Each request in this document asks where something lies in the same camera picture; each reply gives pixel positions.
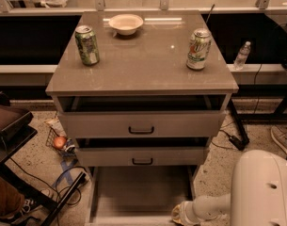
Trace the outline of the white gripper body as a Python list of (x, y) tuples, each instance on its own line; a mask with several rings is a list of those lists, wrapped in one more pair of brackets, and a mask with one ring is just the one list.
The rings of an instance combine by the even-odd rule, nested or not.
[(204, 221), (204, 206), (198, 201), (184, 201), (171, 212), (172, 220), (183, 226), (195, 226)]

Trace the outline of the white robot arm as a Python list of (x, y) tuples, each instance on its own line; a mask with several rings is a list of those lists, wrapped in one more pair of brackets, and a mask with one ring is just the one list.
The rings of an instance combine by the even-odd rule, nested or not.
[(198, 196), (171, 213), (183, 226), (225, 216), (231, 226), (287, 226), (287, 160), (261, 150), (243, 153), (234, 166), (229, 194)]

